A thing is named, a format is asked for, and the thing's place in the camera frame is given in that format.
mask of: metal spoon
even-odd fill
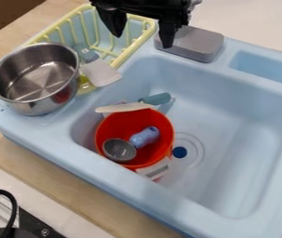
[[[160,136],[158,128],[149,126],[140,133],[134,134],[129,141],[123,139],[107,139],[103,143],[103,152],[107,158],[117,163],[124,163],[135,158],[137,151],[148,144],[152,144]]]

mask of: blue drain plug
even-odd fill
[[[172,154],[174,155],[174,157],[182,159],[187,156],[187,149],[182,146],[178,146],[175,147],[174,150],[172,150]]]

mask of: orange bowl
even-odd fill
[[[148,126],[155,126],[160,137],[153,143],[137,150],[136,157],[122,166],[135,171],[138,168],[151,166],[165,158],[170,158],[174,140],[174,129],[167,117],[156,110],[146,109],[134,112],[117,112],[106,117],[95,133],[95,145],[98,153],[104,156],[102,144],[107,139],[129,138]]]

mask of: gray faucet base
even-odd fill
[[[223,45],[223,35],[192,26],[183,26],[176,34],[174,45],[163,48],[158,33],[154,46],[159,50],[204,63],[212,62]]]

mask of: stainless steel pot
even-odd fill
[[[53,112],[79,88],[79,58],[71,48],[39,43],[0,61],[0,99],[24,115]]]

